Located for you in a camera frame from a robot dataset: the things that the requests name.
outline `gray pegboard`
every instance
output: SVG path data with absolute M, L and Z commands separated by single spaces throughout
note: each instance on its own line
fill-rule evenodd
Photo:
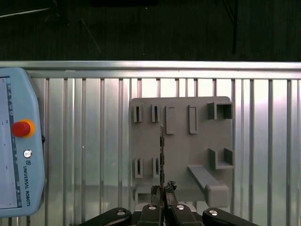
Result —
M 149 202 L 159 185 L 160 125 L 165 128 L 165 183 L 175 181 L 177 199 L 227 207 L 234 151 L 228 97 L 136 98 L 131 101 L 133 198 Z

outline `dark floor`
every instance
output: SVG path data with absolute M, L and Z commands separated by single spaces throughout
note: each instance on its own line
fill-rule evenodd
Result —
M 48 14 L 0 18 L 0 60 L 301 61 L 300 0 L 240 0 L 235 55 L 222 0 L 78 1 L 68 4 L 69 26 Z

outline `red button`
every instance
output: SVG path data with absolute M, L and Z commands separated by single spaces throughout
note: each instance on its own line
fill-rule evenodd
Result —
M 28 124 L 25 121 L 15 122 L 11 127 L 11 132 L 16 137 L 25 137 L 30 133 L 30 131 L 31 131 L 30 124 Z

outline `reflective metal surface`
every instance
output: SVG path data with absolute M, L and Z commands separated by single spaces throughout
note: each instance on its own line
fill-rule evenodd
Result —
M 235 106 L 234 195 L 227 211 L 262 226 L 300 222 L 299 63 L 0 62 L 21 66 L 39 93 L 46 137 L 40 210 L 0 226 L 68 226 L 133 210 L 129 101 L 228 96 Z M 180 200 L 196 207 L 204 202 Z

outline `touchscreen display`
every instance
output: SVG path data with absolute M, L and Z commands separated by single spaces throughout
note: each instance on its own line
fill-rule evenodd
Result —
M 13 123 L 10 78 L 0 78 L 0 209 L 22 206 Z

